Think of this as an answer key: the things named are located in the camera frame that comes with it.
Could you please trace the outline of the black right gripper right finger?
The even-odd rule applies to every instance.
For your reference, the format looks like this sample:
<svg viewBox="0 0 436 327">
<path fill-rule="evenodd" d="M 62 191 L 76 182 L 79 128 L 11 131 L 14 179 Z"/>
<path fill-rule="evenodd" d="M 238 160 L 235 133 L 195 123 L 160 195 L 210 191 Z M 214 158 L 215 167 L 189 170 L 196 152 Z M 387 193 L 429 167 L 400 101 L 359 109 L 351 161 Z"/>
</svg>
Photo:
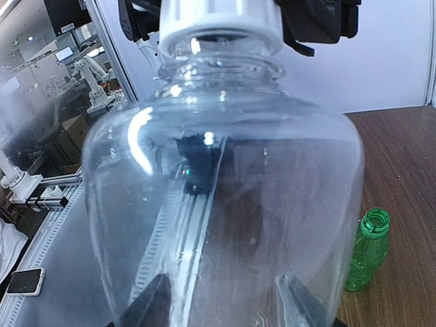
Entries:
<svg viewBox="0 0 436 327">
<path fill-rule="evenodd" d="M 279 326 L 329 326 L 321 302 L 292 272 L 275 278 Z"/>
</svg>

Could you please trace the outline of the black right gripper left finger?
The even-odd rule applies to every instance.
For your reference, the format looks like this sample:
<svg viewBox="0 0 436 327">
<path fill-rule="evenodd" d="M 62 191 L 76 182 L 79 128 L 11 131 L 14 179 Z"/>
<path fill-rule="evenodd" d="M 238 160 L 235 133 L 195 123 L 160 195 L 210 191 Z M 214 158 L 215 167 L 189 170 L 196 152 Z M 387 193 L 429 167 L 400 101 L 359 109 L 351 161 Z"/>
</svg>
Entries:
<svg viewBox="0 0 436 327">
<path fill-rule="evenodd" d="M 158 274 L 121 316 L 122 326 L 161 327 L 170 325 L 171 282 Z"/>
</svg>

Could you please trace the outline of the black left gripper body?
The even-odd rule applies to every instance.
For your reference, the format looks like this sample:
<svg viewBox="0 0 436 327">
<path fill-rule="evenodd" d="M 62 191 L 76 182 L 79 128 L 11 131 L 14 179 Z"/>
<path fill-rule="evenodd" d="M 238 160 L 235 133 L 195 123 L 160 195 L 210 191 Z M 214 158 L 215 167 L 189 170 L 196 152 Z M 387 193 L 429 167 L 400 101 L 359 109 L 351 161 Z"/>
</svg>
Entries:
<svg viewBox="0 0 436 327">
<path fill-rule="evenodd" d="M 308 43 L 336 44 L 358 33 L 360 0 L 280 0 L 283 41 L 297 53 L 313 57 Z"/>
</svg>

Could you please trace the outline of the green plastic bottle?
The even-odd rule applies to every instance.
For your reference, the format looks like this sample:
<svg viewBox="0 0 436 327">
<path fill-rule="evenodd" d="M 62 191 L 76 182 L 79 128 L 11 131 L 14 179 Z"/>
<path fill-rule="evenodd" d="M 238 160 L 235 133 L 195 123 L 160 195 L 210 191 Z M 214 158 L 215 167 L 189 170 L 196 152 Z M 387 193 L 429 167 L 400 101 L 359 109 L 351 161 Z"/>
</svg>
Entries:
<svg viewBox="0 0 436 327">
<path fill-rule="evenodd" d="M 364 288 L 388 255 L 390 216 L 382 208 L 370 209 L 360 220 L 345 288 Z"/>
</svg>

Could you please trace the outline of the clear bottle white cap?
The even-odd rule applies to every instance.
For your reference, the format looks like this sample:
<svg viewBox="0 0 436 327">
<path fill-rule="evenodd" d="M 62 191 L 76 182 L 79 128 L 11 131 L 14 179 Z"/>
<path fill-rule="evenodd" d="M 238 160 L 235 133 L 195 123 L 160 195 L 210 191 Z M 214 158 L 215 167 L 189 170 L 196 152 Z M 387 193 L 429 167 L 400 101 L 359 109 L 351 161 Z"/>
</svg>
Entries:
<svg viewBox="0 0 436 327">
<path fill-rule="evenodd" d="M 221 154 L 188 326 L 279 326 L 275 278 L 289 272 L 335 324 L 364 151 L 346 116 L 286 95 L 282 73 L 255 33 L 189 34 L 160 70 L 163 88 L 91 128 L 82 151 L 85 202 L 112 326 L 122 326 L 132 303 L 167 194 L 185 193 L 187 160 L 176 139 L 197 134 Z"/>
</svg>

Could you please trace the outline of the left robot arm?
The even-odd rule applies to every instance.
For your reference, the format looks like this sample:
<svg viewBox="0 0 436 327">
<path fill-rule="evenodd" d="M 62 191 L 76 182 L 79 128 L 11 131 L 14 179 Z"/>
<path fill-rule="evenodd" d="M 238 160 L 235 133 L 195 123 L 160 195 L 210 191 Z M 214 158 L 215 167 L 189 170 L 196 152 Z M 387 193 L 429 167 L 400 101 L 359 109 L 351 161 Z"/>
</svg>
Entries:
<svg viewBox="0 0 436 327">
<path fill-rule="evenodd" d="M 358 32 L 361 1 L 275 1 L 281 10 L 284 43 L 306 57 L 315 55 L 307 43 L 336 44 Z M 159 30 L 161 1 L 119 1 L 119 21 L 133 42 L 150 40 Z"/>
</svg>

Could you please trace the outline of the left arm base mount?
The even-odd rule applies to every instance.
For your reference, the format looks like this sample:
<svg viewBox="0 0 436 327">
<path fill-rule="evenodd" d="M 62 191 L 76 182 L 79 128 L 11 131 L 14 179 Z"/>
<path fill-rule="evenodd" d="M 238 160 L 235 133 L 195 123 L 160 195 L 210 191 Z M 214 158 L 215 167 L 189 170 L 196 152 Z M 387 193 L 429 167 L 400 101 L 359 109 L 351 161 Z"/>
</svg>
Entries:
<svg viewBox="0 0 436 327">
<path fill-rule="evenodd" d="M 190 195 L 208 195 L 213 186 L 221 150 L 206 145 L 201 134 L 176 139 L 176 144 L 178 153 L 187 160 L 184 192 Z"/>
</svg>

